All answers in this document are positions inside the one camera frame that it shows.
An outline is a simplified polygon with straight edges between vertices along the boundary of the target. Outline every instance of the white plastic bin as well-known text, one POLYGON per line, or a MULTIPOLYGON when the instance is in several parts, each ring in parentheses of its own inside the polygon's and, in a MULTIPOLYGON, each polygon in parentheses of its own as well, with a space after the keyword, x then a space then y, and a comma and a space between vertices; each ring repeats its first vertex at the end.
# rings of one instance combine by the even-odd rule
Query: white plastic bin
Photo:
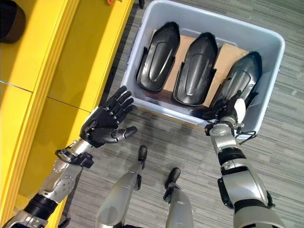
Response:
POLYGON ((219 47, 226 42, 247 51, 260 53, 263 74, 256 86, 258 95, 247 109, 244 119, 244 131, 258 132, 283 57, 285 41, 282 36, 237 19, 173 1, 156 0, 148 6, 130 54, 122 85, 132 92, 135 105, 203 127, 208 123, 191 116, 189 108, 151 99, 145 96, 135 81, 143 48, 148 47, 153 31, 168 21, 175 21, 182 35, 196 38, 202 32, 211 32, 215 35, 219 47))

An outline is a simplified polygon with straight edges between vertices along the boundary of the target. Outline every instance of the black molded cover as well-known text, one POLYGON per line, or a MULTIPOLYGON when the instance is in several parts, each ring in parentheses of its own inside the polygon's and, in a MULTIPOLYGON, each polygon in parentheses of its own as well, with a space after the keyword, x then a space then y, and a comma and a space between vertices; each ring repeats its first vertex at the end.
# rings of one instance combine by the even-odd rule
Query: black molded cover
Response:
POLYGON ((175 22, 168 22, 157 30, 151 40, 150 47, 143 50, 137 84, 148 91, 159 92, 164 87, 175 54, 180 45, 179 26, 175 22))
POLYGON ((174 99, 184 105, 203 104, 212 79, 218 46, 214 35, 202 33, 190 45, 173 91, 174 99))
POLYGON ((224 106, 238 90, 240 98, 246 100, 251 96, 255 84, 262 75, 262 59, 258 52, 250 52, 231 68, 225 82, 218 89, 211 103, 212 109, 224 106))

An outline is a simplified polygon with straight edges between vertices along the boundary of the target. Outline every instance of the floor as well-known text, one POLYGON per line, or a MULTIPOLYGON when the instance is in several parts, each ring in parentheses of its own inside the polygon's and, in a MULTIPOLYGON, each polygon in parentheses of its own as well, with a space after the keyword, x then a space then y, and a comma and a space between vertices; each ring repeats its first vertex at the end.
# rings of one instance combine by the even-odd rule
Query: floor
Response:
MULTIPOLYGON (((259 135, 244 144, 289 228, 304 227, 304 1, 302 0, 180 0, 180 2, 250 22, 280 33, 286 41, 281 70, 259 135)), ((144 10, 135 4, 116 54, 103 96, 120 87, 126 60, 144 10)), ((219 163, 204 132, 155 115, 135 111, 122 126, 135 125, 131 139, 93 152, 95 164, 83 170, 65 213, 70 228, 94 227, 96 214, 114 183, 136 160, 140 145, 148 147, 142 189, 133 193, 126 223, 163 228, 168 204, 163 183, 173 167, 180 167, 178 183, 193 207, 195 228, 231 228, 233 211, 221 202, 217 187, 219 163)))

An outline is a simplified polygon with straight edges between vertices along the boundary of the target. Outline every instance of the silver robot leg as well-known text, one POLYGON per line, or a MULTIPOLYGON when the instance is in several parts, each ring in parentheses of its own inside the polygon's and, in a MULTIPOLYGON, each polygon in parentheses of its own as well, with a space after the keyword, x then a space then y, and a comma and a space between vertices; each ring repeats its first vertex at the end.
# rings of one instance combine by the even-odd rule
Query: silver robot leg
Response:
POLYGON ((121 227, 127 214, 133 189, 139 190, 142 181, 141 171, 144 168, 147 148, 139 149, 138 162, 122 176, 105 198, 97 214, 95 228, 121 227))
POLYGON ((193 228, 192 207, 187 195, 174 188, 166 228, 193 228))
POLYGON ((175 183, 180 175, 179 168, 174 168, 165 183, 164 200, 170 203, 166 228, 193 228, 192 206, 187 195, 175 183))

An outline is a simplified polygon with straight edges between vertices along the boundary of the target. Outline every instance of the yellow cabinet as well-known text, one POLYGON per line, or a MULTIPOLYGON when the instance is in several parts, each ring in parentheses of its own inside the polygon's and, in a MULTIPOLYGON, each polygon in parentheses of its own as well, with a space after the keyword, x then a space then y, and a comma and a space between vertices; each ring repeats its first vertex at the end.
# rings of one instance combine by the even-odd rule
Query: yellow cabinet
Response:
MULTIPOLYGON (((57 158, 55 150, 62 149, 78 139, 82 124, 89 112, 47 98, 19 189, 16 208, 22 209, 37 193, 43 180, 52 170, 57 158)), ((57 227, 64 203, 59 204, 49 218, 47 227, 57 227)))
MULTIPOLYGON (((23 209, 99 103, 133 0, 27 0, 1 44, 1 226, 23 209)), ((49 218, 58 226, 65 200, 49 218)))

